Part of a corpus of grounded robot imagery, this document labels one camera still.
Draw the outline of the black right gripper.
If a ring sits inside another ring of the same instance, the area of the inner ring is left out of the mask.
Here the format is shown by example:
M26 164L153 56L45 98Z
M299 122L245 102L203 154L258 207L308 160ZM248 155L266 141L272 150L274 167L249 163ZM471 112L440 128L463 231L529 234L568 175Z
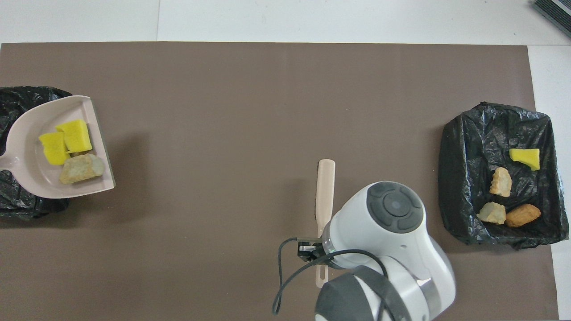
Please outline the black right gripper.
M298 240L297 256L304 262L314 261L315 266L328 266L332 260L332 256L324 249L322 242L314 240Z

